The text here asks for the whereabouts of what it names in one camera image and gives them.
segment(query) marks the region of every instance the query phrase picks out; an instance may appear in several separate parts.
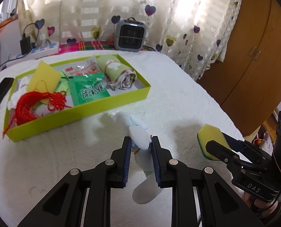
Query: curtain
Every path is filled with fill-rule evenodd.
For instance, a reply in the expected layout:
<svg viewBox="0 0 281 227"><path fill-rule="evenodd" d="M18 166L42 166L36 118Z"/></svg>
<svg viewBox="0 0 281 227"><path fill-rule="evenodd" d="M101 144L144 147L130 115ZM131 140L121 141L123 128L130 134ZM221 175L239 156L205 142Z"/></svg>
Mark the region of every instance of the curtain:
<svg viewBox="0 0 281 227"><path fill-rule="evenodd" d="M40 41L114 40L129 17L147 26L145 44L168 55L194 80L215 62L238 16L241 0L19 0L21 29L40 28Z"/></svg>

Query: box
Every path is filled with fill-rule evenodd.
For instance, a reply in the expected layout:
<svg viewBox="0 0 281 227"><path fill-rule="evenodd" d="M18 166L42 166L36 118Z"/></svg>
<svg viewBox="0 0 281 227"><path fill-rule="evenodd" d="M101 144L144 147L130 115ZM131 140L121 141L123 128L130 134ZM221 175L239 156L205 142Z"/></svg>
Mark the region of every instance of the box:
<svg viewBox="0 0 281 227"><path fill-rule="evenodd" d="M120 55L114 54L114 56L117 57L121 63L134 69ZM61 62L51 64L50 66L58 69L59 68L58 66L62 66L62 65L69 66L70 64L87 60L90 57L91 56L61 61ZM9 95L8 100L10 100L12 94L17 90L18 81L21 78L23 78L24 76L31 75L34 72L35 72L35 69L31 70L29 72L25 72L25 73L17 76L14 79L14 82L10 89L10 95ZM25 138L31 137L33 135L42 133L44 131L65 125L70 122L85 118L87 116L97 114L97 113L100 113L100 112L103 112L103 111L106 111L106 110L109 110L112 108L116 108L116 107L119 107L122 105L126 105L126 104L129 104L132 102L146 99L151 86L136 70L135 70L135 72L137 75L137 81L139 84L141 84L141 87L137 88L136 90L109 96L109 97L106 97L103 99L99 99L96 101L78 105L76 107L68 108L68 109L53 113L53 114L49 114L49 115L41 117L37 120L33 120L31 122L25 123L23 125L15 126L11 129L9 129L6 134L13 142L18 142L22 139L25 139ZM14 114L13 110L9 111L6 108L6 114L5 114L5 119L4 119L4 130L7 128L8 123L10 122L13 114Z"/></svg>

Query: green sachet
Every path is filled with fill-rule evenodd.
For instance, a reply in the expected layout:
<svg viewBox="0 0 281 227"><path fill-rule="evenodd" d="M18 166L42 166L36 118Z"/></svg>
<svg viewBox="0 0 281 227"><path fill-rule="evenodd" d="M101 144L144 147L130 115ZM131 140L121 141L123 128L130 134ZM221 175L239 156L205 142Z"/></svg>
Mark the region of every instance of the green sachet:
<svg viewBox="0 0 281 227"><path fill-rule="evenodd" d="M110 96L102 81L103 72L69 77L74 106Z"/></svg>

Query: wooden wardrobe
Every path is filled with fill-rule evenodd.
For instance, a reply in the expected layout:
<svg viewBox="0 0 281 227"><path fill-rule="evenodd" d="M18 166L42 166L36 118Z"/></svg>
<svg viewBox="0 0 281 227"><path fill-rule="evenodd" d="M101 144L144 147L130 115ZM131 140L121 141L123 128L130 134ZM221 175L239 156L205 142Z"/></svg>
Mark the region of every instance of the wooden wardrobe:
<svg viewBox="0 0 281 227"><path fill-rule="evenodd" d="M281 101L281 7L276 0L242 0L225 61L197 81L250 135Z"/></svg>

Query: white power strip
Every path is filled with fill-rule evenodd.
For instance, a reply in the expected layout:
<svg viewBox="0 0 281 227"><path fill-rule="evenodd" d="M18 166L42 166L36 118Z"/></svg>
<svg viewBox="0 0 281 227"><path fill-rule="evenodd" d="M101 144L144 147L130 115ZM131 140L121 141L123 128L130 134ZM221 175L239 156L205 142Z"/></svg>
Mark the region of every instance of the white power strip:
<svg viewBox="0 0 281 227"><path fill-rule="evenodd" d="M45 47L32 49L28 55L26 55L21 59L17 59L17 58L22 57L23 56L22 54L18 54L17 56L12 57L11 60L12 59L17 59L17 60L9 61L8 63L6 63L6 66L10 67L26 60L36 60L45 56L57 54L58 52L59 52L59 43L49 44Z"/></svg>

